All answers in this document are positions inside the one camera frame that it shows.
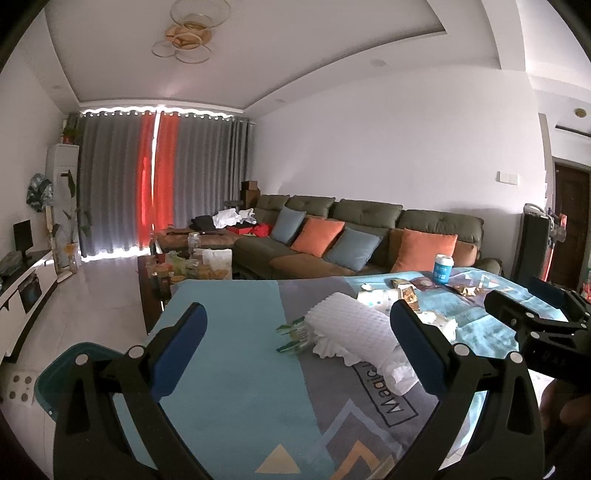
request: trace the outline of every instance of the yellow triangle pattern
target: yellow triangle pattern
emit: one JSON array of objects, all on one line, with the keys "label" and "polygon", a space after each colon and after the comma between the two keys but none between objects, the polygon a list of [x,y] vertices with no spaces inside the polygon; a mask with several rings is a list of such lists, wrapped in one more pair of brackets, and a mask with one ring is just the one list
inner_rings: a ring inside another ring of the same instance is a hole
[{"label": "yellow triangle pattern", "polygon": [[283,448],[283,445],[279,444],[255,473],[274,473],[277,475],[281,473],[301,473],[301,471],[291,455]]},{"label": "yellow triangle pattern", "polygon": [[340,464],[339,469],[330,477],[330,480],[342,480],[345,478],[360,457],[367,463],[371,471],[374,471],[379,466],[378,458],[363,443],[357,440],[347,455],[347,458],[343,460],[343,463]]}]

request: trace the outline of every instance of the teal basket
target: teal basket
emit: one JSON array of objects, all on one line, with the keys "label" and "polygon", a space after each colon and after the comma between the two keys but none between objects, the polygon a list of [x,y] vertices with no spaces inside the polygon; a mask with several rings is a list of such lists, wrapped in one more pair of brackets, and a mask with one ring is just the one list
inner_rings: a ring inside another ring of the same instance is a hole
[{"label": "teal basket", "polygon": [[71,346],[57,357],[37,378],[35,382],[35,397],[39,405],[47,414],[57,421],[57,407],[60,404],[60,395],[70,368],[75,364],[76,357],[85,353],[95,361],[111,360],[121,356],[120,352],[111,350],[96,343],[84,342]]}]

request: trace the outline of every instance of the red curtain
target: red curtain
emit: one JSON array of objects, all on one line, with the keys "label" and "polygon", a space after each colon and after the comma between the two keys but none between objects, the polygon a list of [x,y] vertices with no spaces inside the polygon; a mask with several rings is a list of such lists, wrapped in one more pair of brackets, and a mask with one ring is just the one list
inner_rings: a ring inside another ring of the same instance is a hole
[{"label": "red curtain", "polygon": [[151,112],[142,114],[142,126],[139,136],[139,151],[136,179],[136,223],[140,248],[150,244],[152,231],[152,141],[156,115]]},{"label": "red curtain", "polygon": [[177,113],[163,113],[160,117],[154,173],[154,229],[157,232],[174,223],[174,159],[179,120]]}]

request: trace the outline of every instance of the bedsheet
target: bedsheet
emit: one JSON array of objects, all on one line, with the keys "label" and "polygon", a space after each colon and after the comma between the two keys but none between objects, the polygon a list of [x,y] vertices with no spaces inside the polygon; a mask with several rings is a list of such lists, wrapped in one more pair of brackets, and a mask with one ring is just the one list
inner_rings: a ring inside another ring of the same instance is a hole
[{"label": "bedsheet", "polygon": [[[277,326],[304,316],[330,294],[356,297],[361,285],[386,288],[393,276],[417,287],[422,310],[454,317],[457,341],[477,354],[504,357],[515,350],[514,332],[482,308],[486,290],[498,288],[540,312],[561,313],[508,280],[476,269],[454,269],[450,284],[482,283],[484,293],[462,298],[434,287],[419,272],[371,277],[286,281],[183,282],[146,340],[175,324],[192,302],[207,310],[208,327],[177,388],[161,400],[169,421],[216,480],[290,478],[360,480],[383,461],[395,462],[436,406],[420,384],[402,397],[386,388],[375,368],[346,367],[311,350],[279,354]],[[154,466],[121,395],[113,399],[136,458]],[[467,441],[482,407],[477,394],[454,448]]]}]

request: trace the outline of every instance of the white floor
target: white floor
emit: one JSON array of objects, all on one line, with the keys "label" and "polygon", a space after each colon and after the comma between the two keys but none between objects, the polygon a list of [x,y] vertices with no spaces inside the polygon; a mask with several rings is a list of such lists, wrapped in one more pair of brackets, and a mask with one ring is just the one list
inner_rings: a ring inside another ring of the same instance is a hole
[{"label": "white floor", "polygon": [[[27,336],[18,362],[0,365],[0,381],[6,385],[15,370],[39,374],[79,342],[125,352],[145,336],[137,259],[86,263],[78,275],[58,285]],[[55,422],[36,400],[27,407],[4,399],[0,409],[33,461],[53,478]]]}]

